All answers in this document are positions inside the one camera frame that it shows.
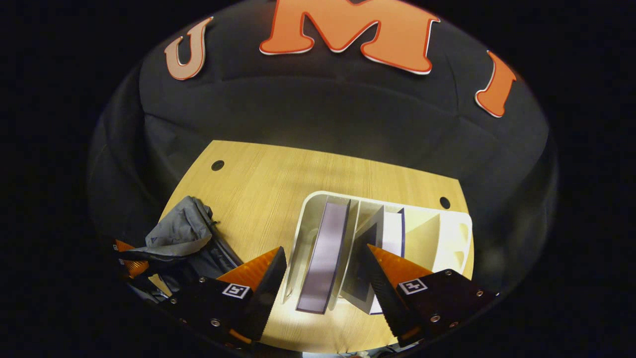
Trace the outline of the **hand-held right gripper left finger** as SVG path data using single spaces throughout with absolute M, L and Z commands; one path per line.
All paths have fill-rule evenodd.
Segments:
M 186 284 L 161 312 L 216 345 L 250 349 L 263 336 L 286 269 L 284 248 L 276 247 L 218 278 Z

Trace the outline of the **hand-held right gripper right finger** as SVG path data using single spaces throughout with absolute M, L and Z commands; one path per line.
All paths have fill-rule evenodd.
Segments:
M 373 245 L 366 248 L 366 272 L 402 348 L 455 331 L 499 297 L 456 270 L 432 272 Z

